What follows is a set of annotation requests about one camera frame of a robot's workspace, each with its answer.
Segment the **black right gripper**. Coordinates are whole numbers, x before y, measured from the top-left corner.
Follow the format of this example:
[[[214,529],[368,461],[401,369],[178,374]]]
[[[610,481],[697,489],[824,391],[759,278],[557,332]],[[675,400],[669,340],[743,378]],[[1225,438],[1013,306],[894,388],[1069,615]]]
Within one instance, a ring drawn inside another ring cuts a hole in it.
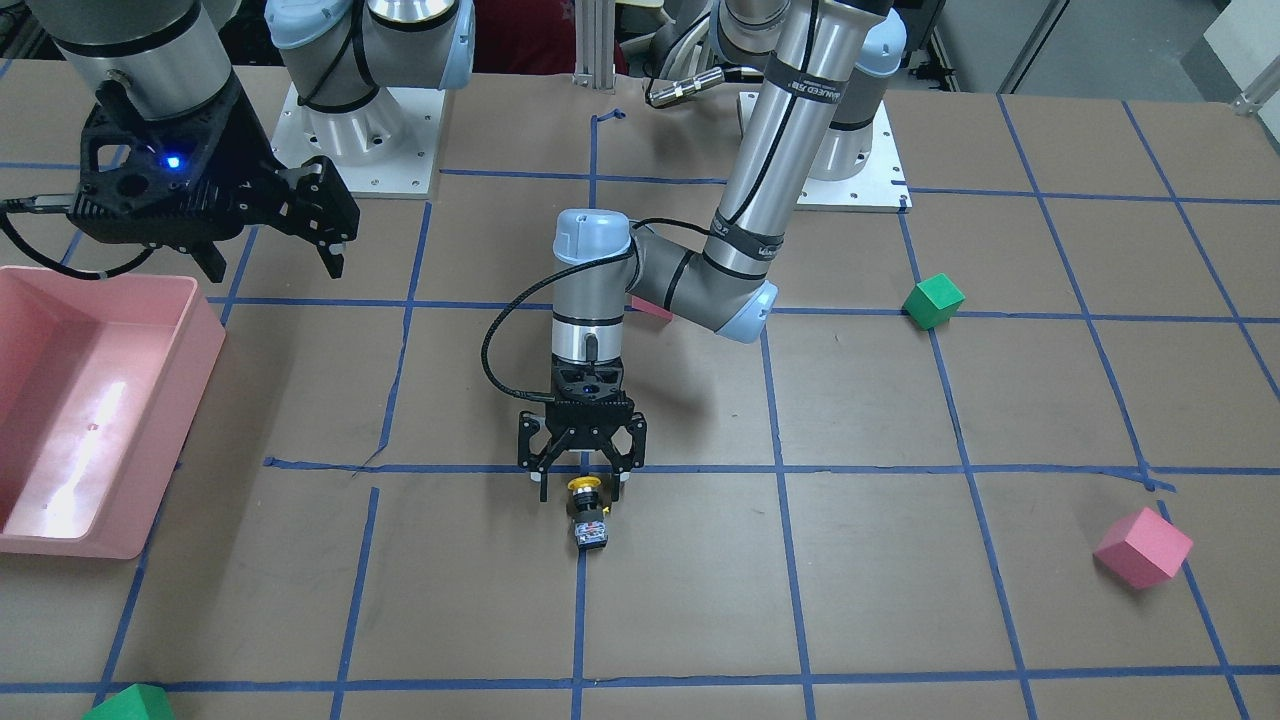
[[[192,249],[212,283],[227,260],[215,242],[271,215],[271,227],[311,243],[343,277],[360,208],[335,163],[312,156],[285,168],[273,155],[237,76],[206,102],[146,119],[118,79],[102,81],[81,133],[70,222],[104,243]]]

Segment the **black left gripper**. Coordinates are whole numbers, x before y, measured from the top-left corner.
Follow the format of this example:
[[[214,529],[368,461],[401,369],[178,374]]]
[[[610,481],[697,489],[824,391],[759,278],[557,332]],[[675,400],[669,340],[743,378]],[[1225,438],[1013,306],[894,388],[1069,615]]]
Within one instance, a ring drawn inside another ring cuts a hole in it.
[[[568,451],[599,450],[605,456],[612,502],[622,498],[631,474],[644,466],[648,421],[626,395],[623,377],[621,360],[552,363],[548,416],[521,411],[517,420],[517,464],[538,483],[540,502],[548,501],[552,465]],[[543,430],[549,436],[535,448]],[[618,433],[627,436],[625,448],[614,439]]]

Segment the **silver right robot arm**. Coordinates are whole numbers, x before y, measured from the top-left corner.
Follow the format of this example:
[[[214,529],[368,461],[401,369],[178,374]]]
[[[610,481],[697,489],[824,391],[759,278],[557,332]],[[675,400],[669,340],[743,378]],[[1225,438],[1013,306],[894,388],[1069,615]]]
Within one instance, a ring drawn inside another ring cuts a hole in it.
[[[407,145],[394,88],[463,87],[471,1],[31,1],[93,95],[67,193],[3,202],[31,261],[81,281],[170,249],[215,283],[247,225],[339,278],[358,233],[346,172]]]

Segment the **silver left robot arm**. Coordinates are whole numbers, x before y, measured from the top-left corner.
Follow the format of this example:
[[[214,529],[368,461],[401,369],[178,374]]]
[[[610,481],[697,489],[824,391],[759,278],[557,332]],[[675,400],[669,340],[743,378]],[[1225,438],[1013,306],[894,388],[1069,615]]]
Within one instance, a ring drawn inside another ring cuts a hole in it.
[[[795,210],[823,188],[852,187],[879,158],[876,123],[908,31],[890,1],[717,1],[710,46],[760,76],[739,113],[742,137],[723,186],[699,190],[708,209],[689,224],[700,247],[671,240],[677,220],[568,209],[556,222],[549,290],[550,387],[524,391],[540,413],[518,418],[516,462],[547,495],[556,461],[602,455],[609,480],[582,480],[586,509],[618,498],[643,465],[646,420],[623,387],[625,309],[643,300],[724,338],[755,341],[778,293],[768,281]]]

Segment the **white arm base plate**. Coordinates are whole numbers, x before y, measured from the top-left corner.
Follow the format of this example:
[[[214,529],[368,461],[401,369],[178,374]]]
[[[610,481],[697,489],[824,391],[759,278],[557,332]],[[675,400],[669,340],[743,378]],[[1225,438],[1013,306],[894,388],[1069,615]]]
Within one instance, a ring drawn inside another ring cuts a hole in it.
[[[381,88],[364,108],[325,114],[302,108],[291,86],[271,149],[288,167],[330,158],[355,197],[428,200],[449,100],[445,90]]]
[[[796,208],[826,211],[899,211],[911,200],[902,173],[888,114],[887,79],[852,90],[854,114],[870,123],[858,129],[828,129],[808,170]],[[754,186],[762,163],[773,146],[777,119],[756,123],[759,90],[739,95],[742,145],[722,197],[719,213],[728,218]]]

